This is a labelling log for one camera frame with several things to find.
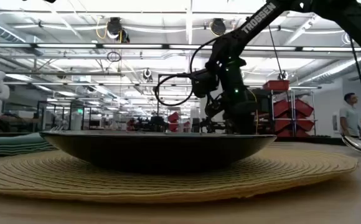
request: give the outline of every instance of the workbench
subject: workbench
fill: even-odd
[[[301,149],[318,147],[300,144]],[[243,200],[177,205],[113,205],[32,200],[0,195],[0,224],[46,223],[361,223],[361,154],[345,146],[323,145],[359,159],[352,174],[321,184]]]

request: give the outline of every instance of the man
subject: man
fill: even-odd
[[[346,107],[340,110],[340,124],[342,134],[354,138],[361,137],[361,128],[359,126],[359,115],[357,114],[355,104],[358,98],[355,93],[345,94],[344,100]]]

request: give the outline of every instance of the green cloth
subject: green cloth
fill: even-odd
[[[0,156],[56,150],[39,133],[16,137],[0,137]]]
[[[39,133],[26,134],[16,137],[0,137],[0,145],[22,145],[46,142]]]

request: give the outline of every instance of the round placemat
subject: round placemat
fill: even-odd
[[[51,151],[0,158],[0,194],[111,203],[205,202],[315,184],[356,167],[356,159],[342,154],[274,145],[222,170],[142,175],[104,170]]]

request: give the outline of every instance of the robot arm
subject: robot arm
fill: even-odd
[[[190,74],[194,78],[193,92],[201,98],[210,96],[209,93],[217,88],[220,81],[222,97],[207,105],[205,112],[213,117],[224,110],[226,118],[241,134],[251,134],[249,114],[257,109],[257,105],[244,86],[240,67],[246,62],[239,56],[249,41],[284,11],[315,12],[338,23],[361,46],[361,4],[356,0],[268,0],[238,29],[214,39],[205,70]]]

